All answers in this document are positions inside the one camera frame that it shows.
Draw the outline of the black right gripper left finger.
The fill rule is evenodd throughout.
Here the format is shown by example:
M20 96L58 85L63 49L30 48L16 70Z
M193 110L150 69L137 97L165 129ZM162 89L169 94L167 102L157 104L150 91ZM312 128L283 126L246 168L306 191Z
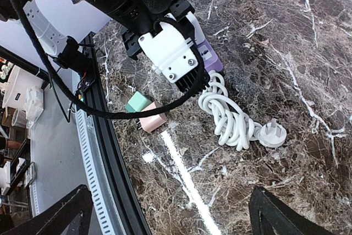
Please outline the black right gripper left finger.
M79 185L43 213L4 234L88 234L93 201L86 185Z

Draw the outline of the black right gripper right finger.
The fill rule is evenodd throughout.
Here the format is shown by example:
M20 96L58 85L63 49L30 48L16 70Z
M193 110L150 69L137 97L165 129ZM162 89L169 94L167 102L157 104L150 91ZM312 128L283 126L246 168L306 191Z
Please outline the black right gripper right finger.
M331 234L299 215L264 187L253 189L249 213L253 234Z

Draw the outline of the white cube power socket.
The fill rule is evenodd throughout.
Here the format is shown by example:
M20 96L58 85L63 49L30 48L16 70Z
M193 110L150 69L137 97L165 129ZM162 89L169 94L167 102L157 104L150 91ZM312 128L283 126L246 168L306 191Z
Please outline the white cube power socket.
M196 16L194 16L194 14L192 12L188 12L186 15L186 18L194 27L195 43L197 45L202 44L206 38L205 38L204 32L202 31L202 28L201 28L200 23L197 20Z

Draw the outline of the green charger plug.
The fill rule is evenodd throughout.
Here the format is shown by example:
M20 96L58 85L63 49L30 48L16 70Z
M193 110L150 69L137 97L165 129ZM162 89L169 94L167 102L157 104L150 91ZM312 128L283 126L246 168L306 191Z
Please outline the green charger plug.
M141 112L144 108L152 104L152 102L140 92L136 91L127 102L125 109L129 113Z

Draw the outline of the purple power strip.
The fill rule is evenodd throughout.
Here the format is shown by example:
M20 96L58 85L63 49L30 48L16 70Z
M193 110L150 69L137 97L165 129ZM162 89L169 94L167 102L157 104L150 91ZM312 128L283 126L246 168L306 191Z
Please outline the purple power strip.
M214 70L215 72L219 73L223 70L223 64L221 60L207 40L199 44L197 49L203 58L207 72Z

